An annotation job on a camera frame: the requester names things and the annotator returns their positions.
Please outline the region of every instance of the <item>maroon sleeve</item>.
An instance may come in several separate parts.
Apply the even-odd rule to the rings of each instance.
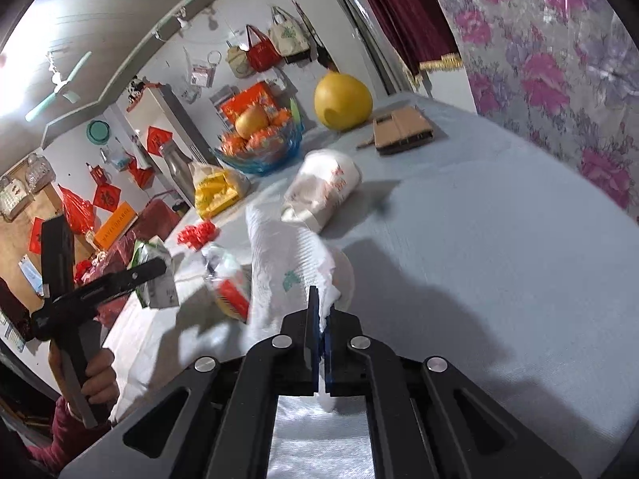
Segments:
[[[56,402],[53,418],[53,443],[47,448],[28,447],[31,458],[42,463],[49,471],[59,474],[67,464],[109,432],[111,426],[104,425],[86,429],[76,420],[66,407],[66,400],[60,396]]]

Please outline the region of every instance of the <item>curtain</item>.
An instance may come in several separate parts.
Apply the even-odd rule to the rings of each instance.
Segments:
[[[438,0],[478,113],[639,221],[639,51],[606,0]]]
[[[437,0],[368,0],[413,77],[420,69],[461,67],[457,44]]]

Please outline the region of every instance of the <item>silver screw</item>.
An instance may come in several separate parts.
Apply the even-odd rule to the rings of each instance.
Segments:
[[[200,373],[208,373],[215,369],[215,358],[202,356],[196,360],[195,368],[196,371],[200,371]]]
[[[273,340],[271,340],[271,344],[273,344],[273,347],[279,347],[280,349],[283,349],[293,344],[293,341],[288,335],[277,335],[273,338]]]
[[[448,369],[448,362],[441,356],[433,356],[426,362],[426,367],[433,371],[433,373],[443,373]]]
[[[371,339],[367,336],[354,336],[351,339],[351,346],[355,349],[367,349],[371,347]]]

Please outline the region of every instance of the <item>black handle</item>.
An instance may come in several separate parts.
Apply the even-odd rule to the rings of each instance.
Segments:
[[[93,405],[82,395],[82,385],[87,381],[86,367],[89,360],[100,350],[101,324],[88,321],[78,329],[67,329],[56,337],[62,354],[62,369],[65,376],[69,401],[82,416],[87,429],[106,423],[111,407],[106,404]]]

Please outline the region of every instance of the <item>stainless steel bottle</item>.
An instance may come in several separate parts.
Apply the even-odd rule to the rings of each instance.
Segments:
[[[193,178],[189,170],[189,164],[193,162],[193,160],[186,156],[173,140],[169,140],[160,146],[160,154],[166,161],[167,166],[169,166],[173,181],[180,188],[183,195],[186,196],[191,207],[194,207],[196,203],[196,189],[193,186]]]

